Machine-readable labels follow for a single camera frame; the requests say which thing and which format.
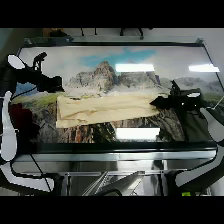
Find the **sky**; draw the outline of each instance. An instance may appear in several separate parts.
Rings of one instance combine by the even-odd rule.
[[[102,61],[115,68],[116,63],[153,64],[161,78],[200,77],[210,82],[217,81],[215,73],[197,73],[188,70],[189,65],[211,63],[203,48],[166,46],[69,46],[24,48],[20,58],[32,65],[33,58],[47,53],[42,63],[43,74],[62,76],[67,82],[79,72],[94,71]]]

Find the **black border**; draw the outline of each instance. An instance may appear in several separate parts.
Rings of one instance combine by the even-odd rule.
[[[64,46],[181,46],[203,47],[212,62],[203,42],[61,42],[60,45],[52,43],[28,44],[24,43],[19,49],[19,56],[23,48],[33,47],[64,47]],[[206,142],[116,142],[116,143],[40,143],[36,154],[100,154],[100,153],[140,153],[140,152],[180,152],[180,151],[210,151],[216,150],[213,141]]]

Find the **floor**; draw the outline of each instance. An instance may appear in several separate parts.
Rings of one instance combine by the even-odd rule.
[[[94,35],[93,28],[85,28],[83,30],[85,35]],[[81,30],[79,28],[65,28],[65,32],[71,36],[81,35]],[[199,36],[204,38],[208,45],[209,53],[212,56],[213,63],[215,66],[219,67],[224,78],[224,28],[154,28],[153,30],[143,28],[143,32],[145,36]],[[101,36],[119,35],[119,33],[120,28],[97,28],[97,34]],[[127,29],[124,35],[135,36],[139,35],[139,32],[137,29]],[[29,167],[33,167],[33,164],[26,166],[26,171]],[[212,188],[213,195],[224,195],[223,186],[224,178],[214,184]],[[13,192],[11,193],[12,194],[0,188],[0,195],[15,195]]]

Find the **beige cloth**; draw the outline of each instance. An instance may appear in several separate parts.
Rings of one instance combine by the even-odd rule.
[[[64,96],[57,98],[57,128],[70,128],[110,121],[120,121],[158,114],[150,105],[158,94],[130,94],[73,100]]]

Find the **folded cloth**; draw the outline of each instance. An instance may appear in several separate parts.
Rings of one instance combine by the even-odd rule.
[[[110,121],[154,116],[159,113],[150,105],[159,95],[130,94],[73,100],[64,96],[57,98],[57,128],[70,128]]]

